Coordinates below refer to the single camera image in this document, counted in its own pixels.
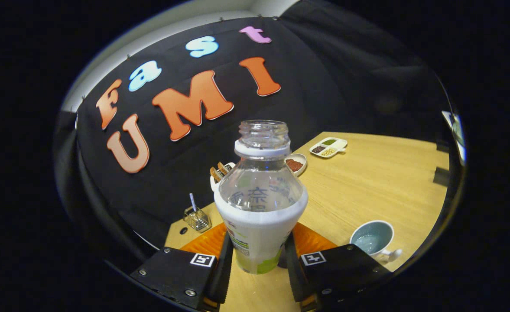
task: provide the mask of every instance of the clear plastic bottle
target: clear plastic bottle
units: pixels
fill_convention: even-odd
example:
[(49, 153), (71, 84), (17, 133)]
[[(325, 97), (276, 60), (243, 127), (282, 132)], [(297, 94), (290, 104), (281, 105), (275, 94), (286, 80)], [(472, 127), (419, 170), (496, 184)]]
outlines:
[(264, 274), (276, 267), (281, 246), (305, 211), (308, 194), (284, 162), (291, 153), (285, 123), (247, 120), (239, 128), (235, 153), (241, 160), (221, 181), (214, 201), (239, 266)]

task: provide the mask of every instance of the mug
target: mug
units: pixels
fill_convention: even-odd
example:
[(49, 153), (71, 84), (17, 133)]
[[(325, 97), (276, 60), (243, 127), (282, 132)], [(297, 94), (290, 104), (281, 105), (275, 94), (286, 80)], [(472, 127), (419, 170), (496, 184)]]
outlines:
[(382, 260), (384, 256), (387, 262), (397, 259), (403, 250), (387, 251), (386, 247), (393, 240), (393, 227), (390, 223), (381, 220), (364, 223), (353, 232), (349, 242), (368, 253), (375, 260)]

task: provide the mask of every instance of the white sectioned tray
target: white sectioned tray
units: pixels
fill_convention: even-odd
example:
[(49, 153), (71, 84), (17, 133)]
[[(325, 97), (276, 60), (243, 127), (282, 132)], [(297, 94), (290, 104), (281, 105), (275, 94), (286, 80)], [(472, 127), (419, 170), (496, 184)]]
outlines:
[[(225, 166), (231, 166), (231, 168), (234, 168), (235, 167), (235, 164), (233, 162), (229, 162), (227, 164), (225, 164)], [(213, 176), (209, 176), (209, 179), (211, 180), (211, 189), (213, 190), (213, 192), (217, 191), (218, 190), (218, 186), (220, 185), (220, 182), (216, 183)]]
[[(322, 144), (322, 142), (326, 142), (327, 140), (336, 140), (336, 142), (333, 142), (329, 146)], [(317, 156), (324, 157), (324, 158), (330, 158), (330, 157), (334, 156), (335, 154), (337, 154), (338, 152), (345, 152), (345, 147), (347, 146), (347, 144), (348, 144), (348, 141), (346, 141), (344, 139), (334, 138), (334, 137), (329, 136), (327, 138), (320, 140), (320, 142), (318, 142), (317, 144), (313, 145), (309, 149), (309, 151), (312, 154), (315, 154)], [(313, 152), (312, 150), (314, 150), (318, 146), (322, 146), (322, 147), (324, 147), (324, 149), (318, 153)]]

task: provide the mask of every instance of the striped straw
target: striped straw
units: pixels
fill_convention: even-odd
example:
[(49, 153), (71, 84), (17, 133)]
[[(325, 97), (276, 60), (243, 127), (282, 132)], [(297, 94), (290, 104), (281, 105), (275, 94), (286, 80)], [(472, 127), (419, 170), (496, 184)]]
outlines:
[(193, 211), (197, 211), (197, 206), (195, 205), (195, 200), (193, 200), (192, 193), (189, 193), (189, 199), (191, 199), (191, 206), (193, 206)]

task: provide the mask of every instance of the white wall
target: white wall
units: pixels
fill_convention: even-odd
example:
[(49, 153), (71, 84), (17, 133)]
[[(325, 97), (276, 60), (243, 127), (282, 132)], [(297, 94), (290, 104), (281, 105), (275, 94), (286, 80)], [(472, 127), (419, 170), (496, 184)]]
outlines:
[(280, 16), (298, 0), (192, 0), (166, 10), (128, 31), (106, 47), (78, 76), (68, 91), (62, 110), (76, 112), (82, 97), (112, 69), (163, 38), (193, 27), (234, 18)]

